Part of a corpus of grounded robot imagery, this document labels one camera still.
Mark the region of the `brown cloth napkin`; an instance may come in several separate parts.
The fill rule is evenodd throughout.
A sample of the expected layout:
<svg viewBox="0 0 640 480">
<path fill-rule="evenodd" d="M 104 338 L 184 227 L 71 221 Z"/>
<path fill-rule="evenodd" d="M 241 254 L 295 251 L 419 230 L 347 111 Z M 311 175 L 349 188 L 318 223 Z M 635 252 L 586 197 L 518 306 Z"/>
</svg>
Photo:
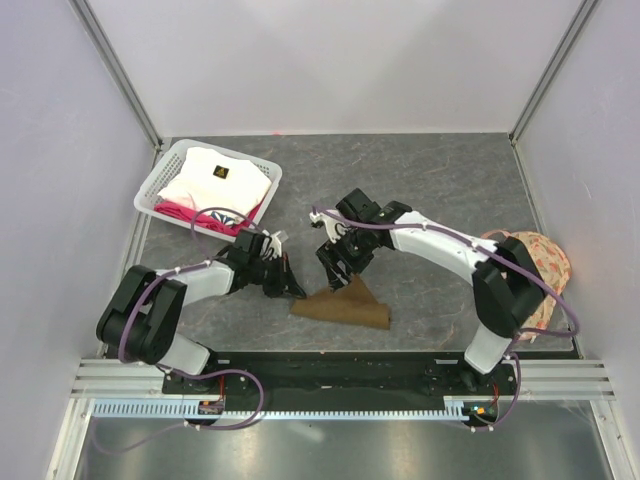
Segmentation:
<svg viewBox="0 0 640 480">
<path fill-rule="evenodd" d="M 391 310 L 380 303 L 359 275 L 337 290 L 323 288 L 306 299 L 295 300 L 290 313 L 295 316 L 378 330 L 391 327 Z"/>
</svg>

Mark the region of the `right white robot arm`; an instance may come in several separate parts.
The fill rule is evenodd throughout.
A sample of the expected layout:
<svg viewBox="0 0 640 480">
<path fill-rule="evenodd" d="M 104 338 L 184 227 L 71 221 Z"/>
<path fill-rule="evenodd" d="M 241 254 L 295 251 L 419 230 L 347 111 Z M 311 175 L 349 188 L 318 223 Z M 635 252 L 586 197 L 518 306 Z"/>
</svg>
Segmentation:
<svg viewBox="0 0 640 480">
<path fill-rule="evenodd" d="M 315 207 L 311 224 L 327 234 L 316 251 L 332 290 L 349 285 L 387 248 L 429 261 L 466 281 L 479 326 L 464 351 L 458 381 L 467 392 L 483 392 L 526 320 L 546 298 L 542 277 L 524 244 L 496 242 L 445 227 L 412 207 L 384 206 L 356 188 L 333 209 Z"/>
</svg>

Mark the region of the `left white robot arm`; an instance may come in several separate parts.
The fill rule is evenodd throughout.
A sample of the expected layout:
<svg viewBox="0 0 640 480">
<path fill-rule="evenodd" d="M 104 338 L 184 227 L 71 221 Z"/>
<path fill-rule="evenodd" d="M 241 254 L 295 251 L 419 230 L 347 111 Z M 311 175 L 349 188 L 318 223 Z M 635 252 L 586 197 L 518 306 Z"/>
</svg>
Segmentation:
<svg viewBox="0 0 640 480">
<path fill-rule="evenodd" d="M 261 287 L 268 298 L 304 299 L 283 249 L 286 240 L 283 231 L 243 229 L 211 260 L 168 270 L 131 267 L 97 323 L 98 340 L 115 348 L 123 363 L 178 371 L 196 392 L 211 392 L 220 371 L 210 362 L 212 350 L 177 332 L 182 309 L 248 285 Z"/>
</svg>

